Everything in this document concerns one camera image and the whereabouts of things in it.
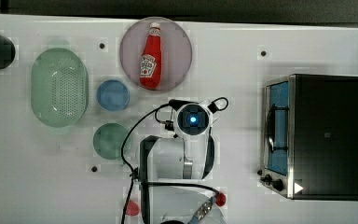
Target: green bowl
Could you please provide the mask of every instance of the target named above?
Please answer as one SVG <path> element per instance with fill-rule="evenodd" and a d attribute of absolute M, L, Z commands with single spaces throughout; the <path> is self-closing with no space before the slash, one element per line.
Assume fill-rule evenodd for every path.
<path fill-rule="evenodd" d="M 92 140 L 94 149 L 102 158 L 117 160 L 121 158 L 121 146 L 129 131 L 118 123 L 107 123 L 101 126 L 94 134 Z M 131 138 L 124 146 L 124 154 L 131 147 Z"/>

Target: black cable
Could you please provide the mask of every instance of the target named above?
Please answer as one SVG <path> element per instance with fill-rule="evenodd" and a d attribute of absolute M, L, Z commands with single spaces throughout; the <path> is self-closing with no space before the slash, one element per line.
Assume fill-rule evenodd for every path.
<path fill-rule="evenodd" d="M 170 116 L 170 120 L 172 120 L 172 114 L 173 114 L 173 109 L 171 109 L 171 116 Z"/>
<path fill-rule="evenodd" d="M 126 199 L 126 203 L 124 204 L 124 208 L 123 208 L 123 215 L 121 217 L 121 224 L 124 224 L 124 220 L 125 220 L 125 216 L 127 213 L 127 206 L 130 202 L 130 196 L 131 196 L 131 192 L 132 192 L 132 187 L 133 187 L 133 180 L 137 177 L 136 174 L 136 170 L 133 169 L 133 167 L 131 166 L 131 164 L 126 160 L 126 158 L 124 158 L 124 146 L 126 145 L 126 142 L 128 140 L 128 138 L 130 137 L 130 134 L 132 133 L 132 131 L 136 128 L 136 126 L 139 125 L 139 123 L 142 122 L 142 120 L 144 120 L 145 118 L 147 118 L 147 116 L 153 114 L 155 111 L 159 111 L 161 108 L 169 106 L 168 104 L 165 105 L 161 105 L 158 108 L 150 111 L 149 113 L 147 113 L 145 116 L 143 116 L 141 119 L 138 120 L 138 122 L 135 123 L 135 125 L 130 129 L 129 133 L 127 134 L 126 138 L 124 139 L 123 145 L 121 145 L 121 159 L 124 161 L 124 163 L 126 163 L 130 169 L 131 169 L 131 186 L 129 189 L 129 192 L 127 194 L 127 199 Z"/>
<path fill-rule="evenodd" d="M 159 118 L 157 118 L 157 113 L 158 113 L 158 110 L 155 111 L 155 120 L 156 120 L 158 123 L 163 123 Z"/>
<path fill-rule="evenodd" d="M 199 185 L 199 184 L 185 184 L 185 183 L 166 183 L 166 182 L 144 182 L 142 185 L 145 186 L 176 186 L 176 187 L 187 187 L 187 188 L 199 188 L 199 189 L 207 189 L 214 192 L 214 197 L 217 197 L 217 195 L 220 194 L 219 190 Z"/>
<path fill-rule="evenodd" d="M 129 189 L 129 192 L 127 193 L 127 200 L 126 200 L 126 203 L 124 204 L 124 207 L 123 207 L 123 215 L 121 215 L 121 224 L 124 224 L 124 220 L 126 218 L 127 206 L 129 205 L 129 202 L 130 202 L 130 196 L 131 196 L 131 193 L 132 193 L 132 187 L 133 187 L 133 179 L 131 180 L 130 189 Z"/>
<path fill-rule="evenodd" d="M 214 103 L 216 101 L 219 101 L 219 100 L 225 100 L 226 101 L 226 106 L 223 107 L 223 108 L 218 108 L 217 111 L 223 111 L 223 110 L 227 109 L 227 107 L 228 107 L 228 99 L 226 97 L 219 97 L 219 98 L 213 100 L 212 103 Z"/>

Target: red object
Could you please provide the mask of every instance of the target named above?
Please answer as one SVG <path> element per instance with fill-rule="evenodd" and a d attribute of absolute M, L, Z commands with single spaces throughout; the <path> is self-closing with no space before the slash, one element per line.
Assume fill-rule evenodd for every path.
<path fill-rule="evenodd" d="M 139 214 L 139 206 L 133 201 L 129 201 L 129 204 L 127 205 L 127 211 L 126 215 L 130 217 L 138 216 Z"/>
<path fill-rule="evenodd" d="M 219 195 L 217 195 L 216 205 L 221 207 L 225 204 L 226 204 L 226 195 L 224 193 L 220 192 Z"/>
<path fill-rule="evenodd" d="M 161 80 L 161 36 L 159 23 L 150 24 L 149 36 L 146 40 L 141 58 L 141 85 L 155 90 Z"/>

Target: white table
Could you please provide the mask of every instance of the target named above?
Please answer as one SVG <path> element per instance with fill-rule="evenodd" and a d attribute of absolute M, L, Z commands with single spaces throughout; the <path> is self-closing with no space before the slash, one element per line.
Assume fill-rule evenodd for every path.
<path fill-rule="evenodd" d="M 227 194 L 222 209 L 227 223 L 358 223 L 358 202 L 286 200 L 256 176 L 263 83 L 293 73 L 358 76 L 358 29 L 178 22 L 192 42 L 193 63 L 177 88 L 152 92 L 130 83 L 120 67 L 119 43 L 135 22 L 0 15 L 0 34 L 17 48 L 15 62 L 0 71 L 0 224 L 118 223 L 130 172 L 96 155 L 96 129 L 109 121 L 131 127 L 172 98 L 219 96 L 228 97 L 230 107 L 213 125 L 218 160 L 201 183 Z M 69 42 L 89 71 L 87 112 L 62 130 L 43 125 L 30 106 L 32 65 L 54 39 Z M 264 58 L 262 50 L 268 53 Z M 131 101 L 122 112 L 103 111 L 96 102 L 96 89 L 108 78 L 130 88 Z M 168 118 L 168 112 L 161 116 Z M 130 156 L 142 138 L 161 133 L 169 136 L 146 120 L 133 136 Z M 101 172 L 91 172 L 93 165 Z M 132 198 L 139 197 L 136 190 Z M 128 219 L 138 221 L 140 216 Z"/>

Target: blue bowl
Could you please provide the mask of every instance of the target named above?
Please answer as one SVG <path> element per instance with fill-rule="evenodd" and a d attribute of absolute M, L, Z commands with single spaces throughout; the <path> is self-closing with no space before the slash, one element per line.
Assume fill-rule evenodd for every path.
<path fill-rule="evenodd" d="M 130 92 L 122 82 L 107 80 L 98 88 L 97 100 L 102 108 L 119 111 L 129 103 Z"/>

